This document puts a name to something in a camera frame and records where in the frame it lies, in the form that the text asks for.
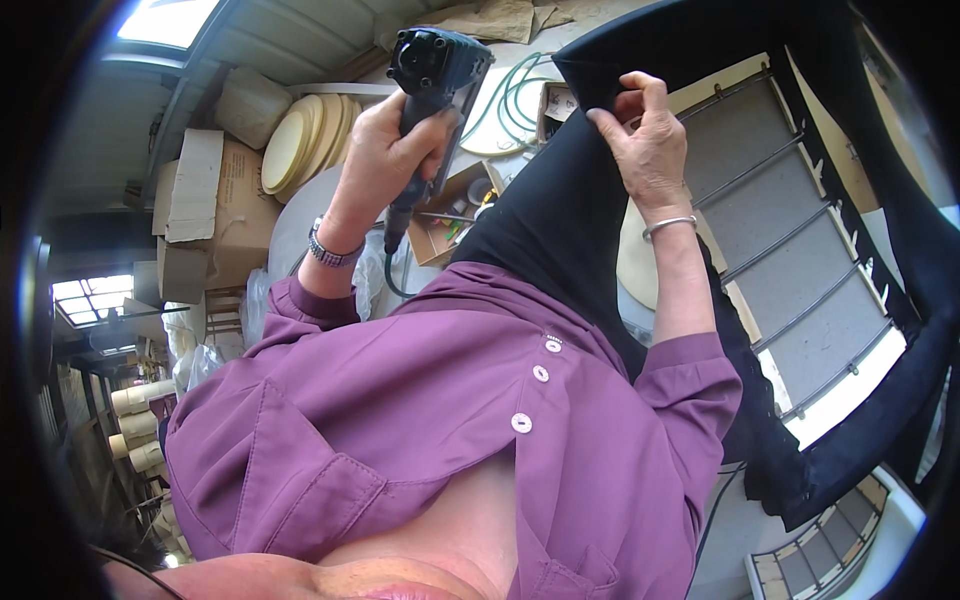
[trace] shirt button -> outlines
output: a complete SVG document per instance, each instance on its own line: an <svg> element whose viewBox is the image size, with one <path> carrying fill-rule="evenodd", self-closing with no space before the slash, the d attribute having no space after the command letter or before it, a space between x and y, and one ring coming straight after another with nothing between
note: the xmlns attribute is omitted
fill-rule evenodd
<svg viewBox="0 0 960 600"><path fill-rule="evenodd" d="M534 422L523 413L516 413L514 417L510 419L510 425L513 426L514 431L517 433L530 433L530 430L534 427Z"/></svg>

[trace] bangle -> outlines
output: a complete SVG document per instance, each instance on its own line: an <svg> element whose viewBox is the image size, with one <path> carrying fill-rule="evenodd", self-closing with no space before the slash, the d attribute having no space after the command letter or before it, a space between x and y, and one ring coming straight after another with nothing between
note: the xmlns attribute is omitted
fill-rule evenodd
<svg viewBox="0 0 960 600"><path fill-rule="evenodd" d="M693 215L689 217L674 217L673 219L664 219L663 221L657 221L650 227L643 230L643 241L647 244L650 244L650 234L656 231L659 228L664 228L668 225L673 225L674 223L690 223L693 225L694 230L697 228L697 218Z"/></svg>

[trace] woman's right hand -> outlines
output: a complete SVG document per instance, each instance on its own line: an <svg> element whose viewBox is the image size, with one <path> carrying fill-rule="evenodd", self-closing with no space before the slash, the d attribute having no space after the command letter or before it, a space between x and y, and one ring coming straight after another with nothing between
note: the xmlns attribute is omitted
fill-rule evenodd
<svg viewBox="0 0 960 600"><path fill-rule="evenodd" d="M641 71L621 76L620 82L627 91L616 97L615 116L591 108L587 118L607 140L644 221L691 215L684 192L686 130L667 108L666 84ZM631 132L624 124L637 117L640 125Z"/></svg>

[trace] woman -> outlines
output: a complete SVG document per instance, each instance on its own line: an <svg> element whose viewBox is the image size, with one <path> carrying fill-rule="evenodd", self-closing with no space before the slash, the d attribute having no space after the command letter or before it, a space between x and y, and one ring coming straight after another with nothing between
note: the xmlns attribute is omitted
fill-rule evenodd
<svg viewBox="0 0 960 600"><path fill-rule="evenodd" d="M684 596L741 388L683 191L684 129L662 81L621 82L615 116L571 115L451 265L363 324L364 234L415 170L433 175L456 115L401 138L398 92L360 117L263 341L173 417L173 500L203 561L160 579L190 598ZM615 163L586 152L604 143ZM616 309L623 187L656 253L648 353ZM166 593L108 572L121 594Z"/></svg>

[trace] purple blouse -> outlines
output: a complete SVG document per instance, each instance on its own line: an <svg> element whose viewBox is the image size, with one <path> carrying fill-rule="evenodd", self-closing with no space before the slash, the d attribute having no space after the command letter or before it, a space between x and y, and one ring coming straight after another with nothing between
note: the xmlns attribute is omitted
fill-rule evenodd
<svg viewBox="0 0 960 600"><path fill-rule="evenodd" d="M595 326L489 265L454 263L378 321L295 277L270 305L263 340L171 419L198 559L318 562L516 444L510 598L684 597L740 402L715 333L653 346L632 386Z"/></svg>

